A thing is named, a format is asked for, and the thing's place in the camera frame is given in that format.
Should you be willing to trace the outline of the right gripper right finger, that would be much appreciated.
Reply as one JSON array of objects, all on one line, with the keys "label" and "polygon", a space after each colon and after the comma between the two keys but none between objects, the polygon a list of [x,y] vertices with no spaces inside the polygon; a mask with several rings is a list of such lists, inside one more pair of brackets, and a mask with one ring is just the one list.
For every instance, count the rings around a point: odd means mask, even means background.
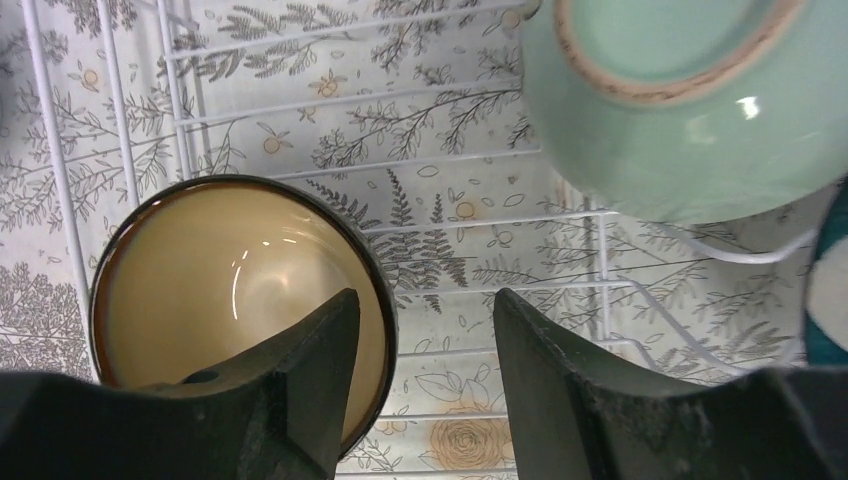
[{"label": "right gripper right finger", "polygon": [[706,387],[629,362],[502,289],[493,308],[523,479],[843,479],[847,372],[768,367]]}]

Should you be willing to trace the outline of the black gold striped bowl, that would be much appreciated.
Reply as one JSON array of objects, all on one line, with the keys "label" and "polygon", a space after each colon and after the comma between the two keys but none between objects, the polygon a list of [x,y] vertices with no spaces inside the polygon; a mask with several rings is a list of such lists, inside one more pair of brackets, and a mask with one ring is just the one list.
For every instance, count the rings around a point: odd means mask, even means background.
[{"label": "black gold striped bowl", "polygon": [[180,380],[348,288],[360,326],[343,453],[375,424],[397,363],[394,294],[373,248],[301,189],[234,174],[178,183],[135,209],[98,261],[88,310],[98,379],[123,388]]}]

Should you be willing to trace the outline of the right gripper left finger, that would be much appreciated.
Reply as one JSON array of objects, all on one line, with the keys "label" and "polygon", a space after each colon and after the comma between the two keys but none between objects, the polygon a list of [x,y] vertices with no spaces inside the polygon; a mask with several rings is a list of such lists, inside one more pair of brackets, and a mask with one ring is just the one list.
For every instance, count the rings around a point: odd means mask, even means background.
[{"label": "right gripper left finger", "polygon": [[344,289],[292,327],[177,384],[1,376],[5,479],[331,479],[358,346]]}]

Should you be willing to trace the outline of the teal white mug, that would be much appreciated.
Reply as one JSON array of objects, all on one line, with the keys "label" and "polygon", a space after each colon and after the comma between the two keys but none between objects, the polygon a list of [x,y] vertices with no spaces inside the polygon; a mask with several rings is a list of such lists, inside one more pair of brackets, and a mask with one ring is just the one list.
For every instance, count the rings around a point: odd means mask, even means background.
[{"label": "teal white mug", "polygon": [[847,364],[846,184],[840,186],[819,228],[807,277],[802,338],[808,364]]}]

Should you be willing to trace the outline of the pale green ceramic bowl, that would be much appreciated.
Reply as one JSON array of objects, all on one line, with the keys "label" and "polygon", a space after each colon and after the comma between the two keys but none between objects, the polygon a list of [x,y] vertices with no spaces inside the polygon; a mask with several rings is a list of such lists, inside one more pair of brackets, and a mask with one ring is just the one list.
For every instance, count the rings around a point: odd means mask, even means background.
[{"label": "pale green ceramic bowl", "polygon": [[734,220],[847,171],[843,1],[540,1],[520,46],[543,153],[623,214]]}]

